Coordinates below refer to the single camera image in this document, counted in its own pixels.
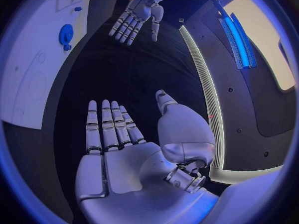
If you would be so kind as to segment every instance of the blue led strip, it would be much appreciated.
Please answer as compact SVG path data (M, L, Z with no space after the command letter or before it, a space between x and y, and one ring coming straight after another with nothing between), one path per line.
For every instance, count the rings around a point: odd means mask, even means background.
M243 68L250 68L245 46L243 44L242 38L241 38L235 24L233 23L233 21L231 20L230 17L225 17L224 20L225 20L228 28L230 29L231 34L233 35L233 38L237 44L237 47L239 50L239 55L242 60Z
M234 13L231 14L231 17L234 20L234 24L235 24L235 26L236 26L236 28L237 28L240 36L241 36L243 44L245 45L246 53L247 53L247 56L249 58L250 67L256 67L257 66L257 61L255 59L254 52L253 52L252 46L250 44L249 38L246 35L242 25L240 24L239 20L237 19L237 17L235 16Z
M237 65L237 68L240 70L243 68L243 65L242 65L242 59L241 59L241 56L240 56L240 53L239 53L239 50L238 50L238 46L236 44L236 41L230 31L230 29L228 28L226 22L223 20L223 19L220 19L220 22L221 22L221 25L223 27L223 30L228 38L228 41L232 47L232 50L233 50L233 54L234 54L234 57L235 57L235 61L236 61L236 65Z

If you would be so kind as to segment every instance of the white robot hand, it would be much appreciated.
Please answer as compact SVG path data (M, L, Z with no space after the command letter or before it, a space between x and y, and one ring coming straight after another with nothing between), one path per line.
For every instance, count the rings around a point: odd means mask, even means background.
M102 102L101 144L97 104L90 101L87 155L75 184L78 205L90 223L170 223L190 206L199 221L206 214L200 200L215 203L217 197L202 188L205 177L198 172L215 154L208 124L162 90L156 99L163 115L161 147L146 142L126 109L108 100Z
M162 0L131 0L125 12L112 27L109 35L113 36L120 27L115 39L120 39L120 42L124 43L128 38L127 44L131 45L144 22L152 17L151 38L153 41L157 41L159 23L164 14L163 7L158 4L160 1Z

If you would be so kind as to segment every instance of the blue light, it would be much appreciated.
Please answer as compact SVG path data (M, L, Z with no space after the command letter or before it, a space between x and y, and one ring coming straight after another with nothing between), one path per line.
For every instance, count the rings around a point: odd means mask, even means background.
M246 49L244 47L244 44L242 42L241 36L237 31L237 28L235 27L234 23L232 22L230 17L225 17L224 18L226 24L228 25L229 29L231 30L233 37L236 41L236 44L238 46L238 50L241 56L241 60L242 60L242 64L243 64L243 68L249 68L249 60L248 60L248 56L246 53Z

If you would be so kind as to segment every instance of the vent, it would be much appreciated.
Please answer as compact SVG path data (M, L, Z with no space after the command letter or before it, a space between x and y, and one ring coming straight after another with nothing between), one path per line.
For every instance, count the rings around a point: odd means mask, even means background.
M209 125L213 131L216 140L216 156L211 166L215 168L223 168L224 132L221 109L216 89L212 77L210 75L209 69L191 35L189 34L185 26L182 26L179 29L179 31L182 34L193 58L195 67L198 72L198 76L201 80L203 93L207 105L208 116L211 117L209 119Z

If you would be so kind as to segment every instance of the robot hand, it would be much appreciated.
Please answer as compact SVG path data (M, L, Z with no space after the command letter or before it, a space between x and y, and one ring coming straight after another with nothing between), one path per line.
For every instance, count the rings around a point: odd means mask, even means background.
M115 39L120 39L120 42L124 43L128 38L127 44L131 45L144 22L152 17L151 38L153 41L157 41L159 23L164 14L163 7L158 4L160 1L162 0L131 0L125 12L112 27L109 35L113 36L120 27Z
M207 122L162 90L156 99L162 114L161 147L146 142L126 109L107 100L102 102L101 145L97 105L90 101L87 155L81 159L75 185L78 205L90 223L169 223L190 206L203 218L206 207L199 200L217 199L202 188L205 177L198 172L215 154Z

